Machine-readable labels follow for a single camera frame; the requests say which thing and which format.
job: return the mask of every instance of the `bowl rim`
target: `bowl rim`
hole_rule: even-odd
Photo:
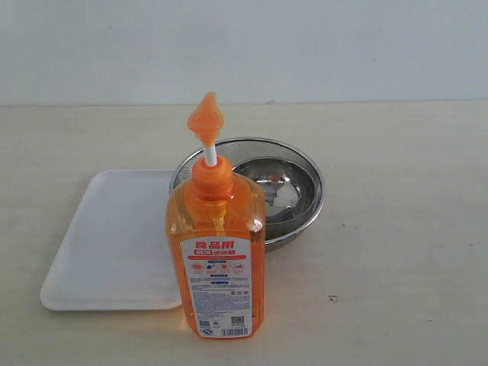
[[[241,136],[241,137],[231,137],[227,139],[222,139],[218,140],[215,142],[215,146],[223,145],[225,143],[234,143],[234,142],[239,142],[239,141],[260,141],[263,143],[273,143],[275,145],[282,146],[284,148],[287,148],[294,153],[300,155],[302,158],[304,158],[311,166],[312,168],[316,171],[317,175],[319,176],[319,183],[320,183],[320,199],[319,203],[317,204],[314,212],[310,215],[310,217],[305,221],[302,225],[300,225],[298,228],[295,230],[290,231],[288,234],[285,234],[283,236],[279,236],[278,238],[273,238],[270,240],[265,241],[266,247],[274,246],[277,245],[278,243],[285,242],[294,236],[297,236],[298,234],[302,233],[315,219],[319,216],[320,212],[323,209],[323,205],[325,204],[326,201],[326,183],[323,177],[322,172],[320,171],[318,165],[303,151],[300,149],[297,149],[296,147],[284,143],[282,141],[274,140],[274,139],[269,139],[267,137],[256,137],[256,136]],[[191,155],[189,155],[183,162],[181,162],[173,172],[173,176],[171,178],[171,181],[169,183],[169,193],[174,189],[174,185],[176,182],[176,177],[178,176],[178,173],[180,172],[181,168],[190,160],[192,160],[196,155],[200,154],[203,152],[203,148],[195,150]]]

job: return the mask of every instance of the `table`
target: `table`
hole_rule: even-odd
[[[194,106],[0,108],[0,363],[487,365],[488,101],[223,106],[326,178],[316,222],[266,255],[266,314],[205,341],[171,311],[54,313],[39,290],[89,179],[175,167]]]

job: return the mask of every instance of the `white tray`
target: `white tray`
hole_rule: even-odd
[[[173,171],[97,174],[40,291],[51,310],[165,310],[181,304],[165,236]]]

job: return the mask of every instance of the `plastic bottle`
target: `plastic bottle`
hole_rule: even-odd
[[[201,337],[252,336],[264,317],[265,198],[217,155],[223,115],[207,93],[188,118],[204,145],[192,178],[171,194],[166,233],[188,325]]]

